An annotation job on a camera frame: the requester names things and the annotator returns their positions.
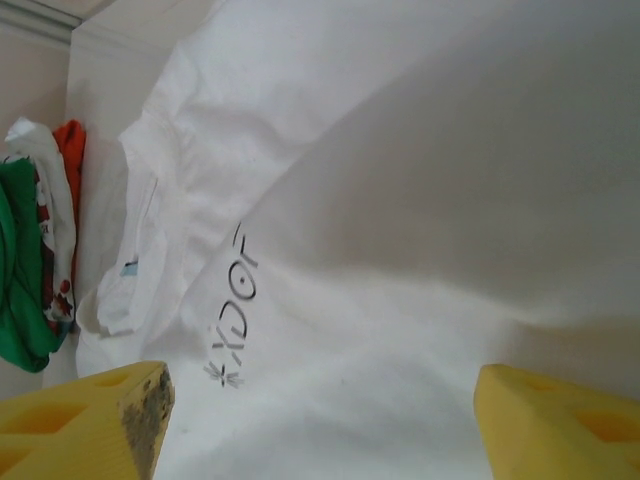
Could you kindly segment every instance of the folded clothes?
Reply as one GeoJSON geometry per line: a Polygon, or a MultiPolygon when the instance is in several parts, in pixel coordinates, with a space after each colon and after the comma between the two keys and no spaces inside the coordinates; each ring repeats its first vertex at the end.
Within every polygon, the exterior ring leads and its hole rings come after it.
{"type": "Polygon", "coordinates": [[[62,341],[43,319],[34,176],[25,159],[0,165],[0,356],[29,372],[46,367],[62,341]]]}
{"type": "Polygon", "coordinates": [[[54,333],[64,337],[75,319],[71,269],[76,245],[73,200],[64,160],[51,131],[25,118],[11,127],[6,143],[11,153],[28,158],[37,171],[45,282],[42,308],[54,333]]]}

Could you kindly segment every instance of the orange cloth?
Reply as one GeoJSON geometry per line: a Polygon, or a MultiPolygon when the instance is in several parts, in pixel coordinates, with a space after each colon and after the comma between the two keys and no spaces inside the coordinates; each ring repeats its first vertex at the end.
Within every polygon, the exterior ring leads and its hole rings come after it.
{"type": "MultiPolygon", "coordinates": [[[[87,140],[87,133],[80,125],[80,122],[71,120],[66,125],[61,126],[53,132],[58,150],[64,159],[64,170],[67,174],[67,181],[71,189],[71,199],[73,201],[73,218],[76,223],[76,236],[78,235],[78,220],[80,213],[80,184],[82,177],[82,160],[84,159],[84,144],[87,140]]],[[[71,265],[71,278],[75,278],[76,254],[73,253],[73,263],[71,265]]]]}

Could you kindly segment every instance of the black lettering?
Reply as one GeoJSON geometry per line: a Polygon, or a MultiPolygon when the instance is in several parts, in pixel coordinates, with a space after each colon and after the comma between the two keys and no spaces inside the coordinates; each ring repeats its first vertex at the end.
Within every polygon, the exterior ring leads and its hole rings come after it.
{"type": "Polygon", "coordinates": [[[233,233],[233,243],[231,245],[233,245],[234,247],[236,246],[236,240],[238,239],[238,232],[240,231],[240,225],[242,225],[242,222],[238,224],[238,226],[236,227],[236,231],[233,233]]]}
{"type": "Polygon", "coordinates": [[[211,345],[212,349],[228,348],[229,350],[244,350],[244,345],[242,343],[229,343],[229,340],[227,340],[227,336],[222,333],[220,327],[216,327],[216,332],[218,332],[218,335],[220,335],[220,340],[222,340],[222,342],[217,342],[211,345]]]}
{"type": "Polygon", "coordinates": [[[251,265],[253,268],[258,268],[258,262],[256,262],[255,260],[253,260],[249,255],[247,255],[246,253],[244,253],[244,247],[246,246],[247,243],[247,236],[243,235],[242,236],[242,245],[240,247],[240,256],[242,258],[244,258],[247,263],[249,265],[251,265]]]}
{"type": "Polygon", "coordinates": [[[218,316],[218,320],[222,320],[222,316],[224,315],[227,307],[232,307],[240,320],[242,320],[242,331],[238,330],[235,326],[231,327],[231,333],[235,334],[238,338],[245,339],[247,338],[247,317],[245,317],[242,309],[234,302],[233,300],[227,300],[225,304],[222,306],[222,310],[220,310],[220,315],[218,316]]]}
{"type": "Polygon", "coordinates": [[[229,267],[229,287],[231,288],[233,294],[241,300],[251,300],[256,296],[256,282],[253,279],[253,276],[251,276],[249,269],[244,263],[242,263],[241,260],[236,260],[229,267]],[[237,267],[242,267],[242,270],[244,270],[244,274],[241,274],[239,277],[237,277],[236,281],[234,281],[233,272],[237,267]],[[243,286],[247,284],[247,280],[251,282],[251,290],[248,291],[248,293],[241,292],[240,289],[242,289],[243,286]]]}

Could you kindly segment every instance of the white t-shirt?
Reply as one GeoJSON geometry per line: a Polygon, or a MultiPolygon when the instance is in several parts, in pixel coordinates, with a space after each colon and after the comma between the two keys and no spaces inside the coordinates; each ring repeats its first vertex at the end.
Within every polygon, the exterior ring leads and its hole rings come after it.
{"type": "Polygon", "coordinates": [[[180,44],[123,136],[161,281],[78,351],[168,362],[156,478],[490,478],[486,363],[639,395],[638,14],[232,0],[180,44]]]}

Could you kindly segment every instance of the white wall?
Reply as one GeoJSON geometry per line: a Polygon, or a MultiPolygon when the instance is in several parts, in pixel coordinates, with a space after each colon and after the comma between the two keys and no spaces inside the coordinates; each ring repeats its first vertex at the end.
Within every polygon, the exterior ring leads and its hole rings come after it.
{"type": "MultiPolygon", "coordinates": [[[[0,135],[20,115],[53,128],[64,121],[69,52],[0,26],[0,135]]],[[[4,142],[0,152],[4,151],[4,142]]],[[[0,359],[0,400],[40,388],[34,375],[0,359]]]]}

